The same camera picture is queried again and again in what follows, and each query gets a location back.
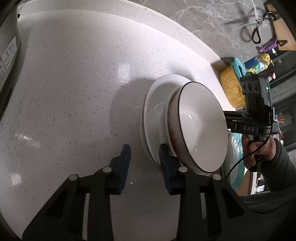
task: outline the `white bowl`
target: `white bowl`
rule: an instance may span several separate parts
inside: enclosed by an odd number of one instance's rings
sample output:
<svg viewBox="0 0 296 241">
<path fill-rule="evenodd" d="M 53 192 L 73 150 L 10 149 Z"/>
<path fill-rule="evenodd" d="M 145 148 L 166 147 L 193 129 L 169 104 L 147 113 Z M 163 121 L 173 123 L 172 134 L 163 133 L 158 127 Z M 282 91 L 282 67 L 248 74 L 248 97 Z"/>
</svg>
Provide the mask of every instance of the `white bowl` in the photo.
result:
<svg viewBox="0 0 296 241">
<path fill-rule="evenodd" d="M 185 84 L 168 107 L 169 137 L 181 162 L 195 172 L 212 173 L 225 159 L 228 130 L 223 110 L 198 82 Z"/>
</svg>

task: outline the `yellow container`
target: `yellow container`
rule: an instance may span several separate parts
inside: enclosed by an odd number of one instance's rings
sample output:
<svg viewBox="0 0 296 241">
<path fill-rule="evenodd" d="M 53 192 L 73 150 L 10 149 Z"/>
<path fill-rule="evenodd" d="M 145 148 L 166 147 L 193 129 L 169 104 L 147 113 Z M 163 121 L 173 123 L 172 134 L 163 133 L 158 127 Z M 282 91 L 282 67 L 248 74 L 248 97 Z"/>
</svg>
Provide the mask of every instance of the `yellow container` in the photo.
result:
<svg viewBox="0 0 296 241">
<path fill-rule="evenodd" d="M 234 73 L 232 65 L 220 73 L 220 82 L 224 93 L 233 108 L 239 108 L 246 105 L 242 87 Z"/>
</svg>

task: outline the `black cable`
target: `black cable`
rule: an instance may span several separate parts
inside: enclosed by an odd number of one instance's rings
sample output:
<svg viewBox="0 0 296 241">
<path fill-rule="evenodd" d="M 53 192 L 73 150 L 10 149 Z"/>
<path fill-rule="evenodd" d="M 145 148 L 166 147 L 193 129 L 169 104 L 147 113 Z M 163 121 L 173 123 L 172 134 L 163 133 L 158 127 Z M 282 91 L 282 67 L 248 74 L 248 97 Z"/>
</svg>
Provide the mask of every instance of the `black cable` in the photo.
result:
<svg viewBox="0 0 296 241">
<path fill-rule="evenodd" d="M 244 159 L 246 159 L 247 157 L 249 157 L 250 155 L 253 155 L 255 152 L 259 151 L 263 146 L 265 146 L 265 144 L 268 142 L 268 139 L 270 138 L 271 136 L 271 133 L 272 133 L 272 127 L 273 127 L 273 122 L 271 123 L 271 128 L 270 128 L 270 133 L 269 133 L 269 136 L 268 138 L 266 138 L 266 140 L 263 142 L 263 144 L 261 146 L 259 146 L 255 151 L 252 151 L 251 153 L 249 153 L 248 155 L 244 156 L 242 159 L 240 159 L 237 163 L 235 163 L 235 165 L 230 169 L 230 171 L 228 172 L 225 180 L 227 180 L 227 178 L 229 177 L 230 173 L 233 171 L 233 169 L 241 162 L 243 161 Z"/>
</svg>

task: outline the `scissor handle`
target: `scissor handle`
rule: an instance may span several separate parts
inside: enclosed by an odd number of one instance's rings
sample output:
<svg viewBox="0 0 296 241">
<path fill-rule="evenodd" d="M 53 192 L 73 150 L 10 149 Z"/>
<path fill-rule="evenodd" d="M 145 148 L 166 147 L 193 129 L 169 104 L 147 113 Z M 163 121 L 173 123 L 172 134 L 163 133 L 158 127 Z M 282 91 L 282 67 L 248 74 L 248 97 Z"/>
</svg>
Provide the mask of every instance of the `scissor handle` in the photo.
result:
<svg viewBox="0 0 296 241">
<path fill-rule="evenodd" d="M 266 12 L 266 13 L 264 13 L 264 15 L 262 16 L 262 18 L 264 19 L 264 20 L 269 20 L 269 21 L 272 21 L 272 22 L 275 22 L 276 21 L 276 16 L 275 16 L 275 14 L 273 13 L 273 12 Z"/>
<path fill-rule="evenodd" d="M 258 42 L 256 42 L 256 41 L 254 40 L 255 33 L 257 33 L 257 36 L 258 36 L 258 39 L 259 39 Z M 253 41 L 254 44 L 260 44 L 260 43 L 261 43 L 261 37 L 260 37 L 260 34 L 259 34 L 259 29 L 258 29 L 258 27 L 254 28 L 254 31 L 253 31 L 253 33 L 252 33 L 252 41 Z"/>
</svg>

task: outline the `das logo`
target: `das logo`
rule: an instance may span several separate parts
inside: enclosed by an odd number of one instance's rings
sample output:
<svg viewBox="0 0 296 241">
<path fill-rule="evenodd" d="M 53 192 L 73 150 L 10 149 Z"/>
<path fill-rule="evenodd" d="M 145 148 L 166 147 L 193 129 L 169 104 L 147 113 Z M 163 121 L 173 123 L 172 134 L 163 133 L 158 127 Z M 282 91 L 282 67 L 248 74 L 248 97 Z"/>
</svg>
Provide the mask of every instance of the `das logo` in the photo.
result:
<svg viewBox="0 0 296 241">
<path fill-rule="evenodd" d="M 244 126 L 244 131 L 254 131 L 254 127 Z"/>
</svg>

